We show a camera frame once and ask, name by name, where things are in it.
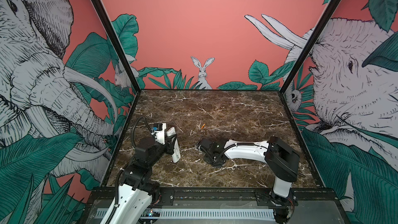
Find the right black frame post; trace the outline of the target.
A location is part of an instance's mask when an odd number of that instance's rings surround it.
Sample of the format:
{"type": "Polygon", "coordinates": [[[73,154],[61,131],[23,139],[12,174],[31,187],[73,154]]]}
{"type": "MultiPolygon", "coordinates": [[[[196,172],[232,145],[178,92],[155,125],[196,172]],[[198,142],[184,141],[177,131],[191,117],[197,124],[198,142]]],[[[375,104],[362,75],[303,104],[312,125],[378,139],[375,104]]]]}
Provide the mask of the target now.
{"type": "Polygon", "coordinates": [[[309,40],[306,42],[303,50],[301,51],[298,59],[296,60],[291,72],[289,73],[286,81],[284,82],[283,86],[279,90],[279,94],[284,94],[288,87],[290,86],[291,82],[293,81],[295,75],[298,73],[299,69],[302,67],[304,61],[309,56],[309,52],[314,47],[316,41],[318,40],[320,34],[323,32],[325,26],[327,25],[328,21],[334,14],[335,10],[337,9],[341,0],[330,0],[322,13],[317,25],[315,26],[313,33],[311,34],[309,40]]]}

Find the left black frame post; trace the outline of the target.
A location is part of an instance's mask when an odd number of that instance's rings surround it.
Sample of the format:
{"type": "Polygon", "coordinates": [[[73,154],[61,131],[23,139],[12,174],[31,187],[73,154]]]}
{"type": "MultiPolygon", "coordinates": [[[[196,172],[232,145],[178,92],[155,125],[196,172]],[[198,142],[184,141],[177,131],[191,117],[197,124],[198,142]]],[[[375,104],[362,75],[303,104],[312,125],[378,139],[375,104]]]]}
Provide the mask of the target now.
{"type": "Polygon", "coordinates": [[[130,81],[134,91],[138,95],[140,95],[141,89],[140,89],[138,82],[131,70],[131,66],[130,66],[129,62],[127,61],[125,52],[121,45],[121,42],[116,34],[116,31],[114,29],[114,26],[113,26],[111,20],[109,19],[109,15],[106,12],[106,9],[103,5],[102,0],[90,0],[90,1],[100,19],[100,21],[101,21],[105,31],[106,31],[107,36],[109,37],[109,39],[111,41],[112,46],[115,49],[115,52],[116,52],[120,62],[122,63],[122,65],[125,69],[125,72],[127,73],[127,76],[129,78],[129,81],[130,81]]]}

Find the black frame post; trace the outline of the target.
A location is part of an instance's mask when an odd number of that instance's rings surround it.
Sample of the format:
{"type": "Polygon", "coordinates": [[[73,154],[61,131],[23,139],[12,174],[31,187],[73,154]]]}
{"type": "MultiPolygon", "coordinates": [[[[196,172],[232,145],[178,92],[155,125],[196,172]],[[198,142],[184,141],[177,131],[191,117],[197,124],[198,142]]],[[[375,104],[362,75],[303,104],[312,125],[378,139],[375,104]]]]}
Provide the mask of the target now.
{"type": "Polygon", "coordinates": [[[309,56],[309,52],[314,47],[316,41],[318,40],[320,34],[323,32],[325,26],[327,25],[328,21],[334,14],[335,10],[337,9],[341,0],[330,0],[322,13],[317,25],[315,26],[313,33],[311,34],[309,40],[306,42],[303,50],[301,51],[298,59],[296,60],[291,72],[289,73],[286,81],[284,82],[283,86],[279,90],[279,94],[284,94],[288,87],[290,86],[291,82],[293,81],[295,75],[298,73],[299,69],[302,67],[304,61],[309,56]]]}
{"type": "Polygon", "coordinates": [[[105,31],[106,31],[107,36],[109,37],[109,39],[111,41],[112,46],[115,49],[115,52],[116,52],[120,62],[122,63],[122,65],[125,69],[125,72],[127,73],[127,76],[129,78],[129,81],[130,81],[134,91],[138,95],[140,95],[141,89],[140,89],[138,82],[131,70],[131,66],[130,66],[129,62],[127,61],[125,52],[121,45],[121,42],[116,34],[116,31],[114,29],[114,26],[113,26],[111,20],[109,19],[109,15],[106,12],[106,9],[103,5],[102,0],[90,0],[90,1],[100,19],[100,21],[101,21],[105,31]]]}

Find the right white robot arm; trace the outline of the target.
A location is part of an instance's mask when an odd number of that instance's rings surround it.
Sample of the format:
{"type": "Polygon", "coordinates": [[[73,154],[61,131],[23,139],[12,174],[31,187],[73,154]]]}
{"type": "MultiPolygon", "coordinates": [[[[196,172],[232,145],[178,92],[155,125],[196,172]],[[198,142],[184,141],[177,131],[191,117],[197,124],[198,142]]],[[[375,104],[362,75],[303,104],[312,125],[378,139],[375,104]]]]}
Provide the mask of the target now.
{"type": "Polygon", "coordinates": [[[273,188],[268,198],[276,206],[294,206],[291,190],[297,181],[300,156],[281,138],[273,136],[268,141],[241,142],[222,139],[211,141],[203,138],[197,143],[204,153],[204,160],[215,168],[222,167],[227,160],[247,159],[265,163],[275,175],[273,188]]]}

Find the small green circuit board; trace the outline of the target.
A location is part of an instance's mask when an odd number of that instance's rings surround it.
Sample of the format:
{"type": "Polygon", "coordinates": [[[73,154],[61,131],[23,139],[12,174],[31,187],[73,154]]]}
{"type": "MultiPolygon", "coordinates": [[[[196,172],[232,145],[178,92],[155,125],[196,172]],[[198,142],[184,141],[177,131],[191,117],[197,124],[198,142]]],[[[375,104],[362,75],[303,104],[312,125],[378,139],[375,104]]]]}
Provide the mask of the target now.
{"type": "Polygon", "coordinates": [[[145,218],[159,218],[161,215],[161,209],[158,208],[151,208],[151,209],[146,209],[144,210],[144,212],[142,213],[141,218],[145,219],[145,218]]]}

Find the white remote control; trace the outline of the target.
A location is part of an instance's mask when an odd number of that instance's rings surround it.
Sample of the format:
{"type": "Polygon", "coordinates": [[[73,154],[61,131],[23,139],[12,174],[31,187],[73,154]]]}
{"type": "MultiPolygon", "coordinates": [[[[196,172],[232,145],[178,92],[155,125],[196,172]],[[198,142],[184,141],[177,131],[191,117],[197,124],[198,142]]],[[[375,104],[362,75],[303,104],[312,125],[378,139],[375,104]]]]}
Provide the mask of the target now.
{"type": "Polygon", "coordinates": [[[179,149],[179,144],[177,140],[177,133],[174,127],[171,127],[167,132],[167,137],[171,138],[171,142],[173,144],[173,162],[177,163],[181,159],[181,154],[180,154],[180,149],[179,149]]]}

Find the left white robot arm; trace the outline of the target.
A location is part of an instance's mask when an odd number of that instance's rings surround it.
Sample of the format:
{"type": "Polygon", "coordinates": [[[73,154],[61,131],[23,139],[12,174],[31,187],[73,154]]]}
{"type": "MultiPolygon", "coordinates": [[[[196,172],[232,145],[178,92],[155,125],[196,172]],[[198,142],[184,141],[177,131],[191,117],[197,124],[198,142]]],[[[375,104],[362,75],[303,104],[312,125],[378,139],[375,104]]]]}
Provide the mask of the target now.
{"type": "Polygon", "coordinates": [[[135,154],[121,170],[115,181],[115,197],[103,217],[103,224],[135,224],[144,211],[161,200],[160,184],[150,179],[152,167],[164,154],[172,156],[173,162],[180,160],[180,150],[175,128],[166,123],[150,126],[144,116],[134,123],[131,143],[135,154]],[[150,135],[135,143],[135,129],[142,121],[150,135]]]}

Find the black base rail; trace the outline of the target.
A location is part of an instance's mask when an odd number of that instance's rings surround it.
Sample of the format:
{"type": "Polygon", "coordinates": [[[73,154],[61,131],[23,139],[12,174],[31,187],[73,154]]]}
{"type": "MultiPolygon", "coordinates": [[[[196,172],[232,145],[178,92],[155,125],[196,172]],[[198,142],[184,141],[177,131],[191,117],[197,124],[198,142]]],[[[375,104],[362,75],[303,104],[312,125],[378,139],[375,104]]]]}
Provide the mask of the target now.
{"type": "Polygon", "coordinates": [[[337,195],[330,188],[293,188],[288,198],[278,197],[270,188],[204,188],[161,187],[160,196],[154,201],[156,207],[175,206],[179,201],[254,201],[258,206],[298,206],[304,201],[333,201],[337,195]]]}

